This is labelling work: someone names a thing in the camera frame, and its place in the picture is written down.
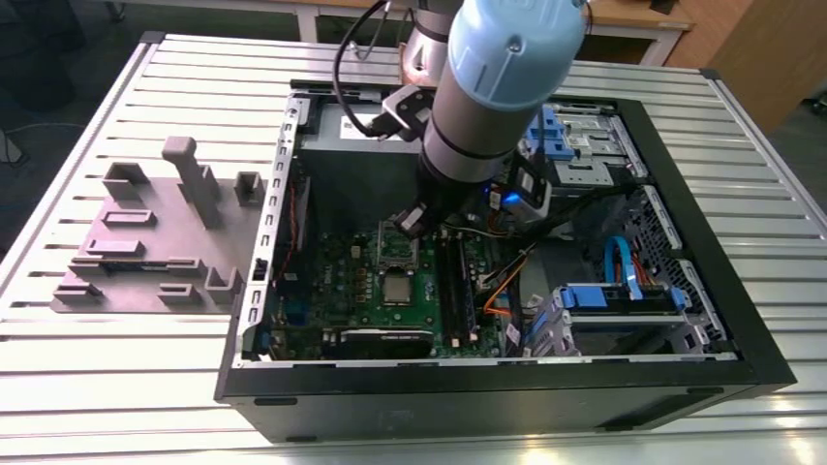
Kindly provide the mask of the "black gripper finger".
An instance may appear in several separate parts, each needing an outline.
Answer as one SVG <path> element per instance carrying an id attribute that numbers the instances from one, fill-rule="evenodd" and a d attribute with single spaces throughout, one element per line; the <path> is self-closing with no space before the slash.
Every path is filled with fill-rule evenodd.
<path id="1" fill-rule="evenodd" d="M 421 203 L 416 203 L 410 208 L 401 210 L 393 217 L 394 227 L 410 240 L 420 238 L 428 232 L 426 212 L 428 208 Z"/>

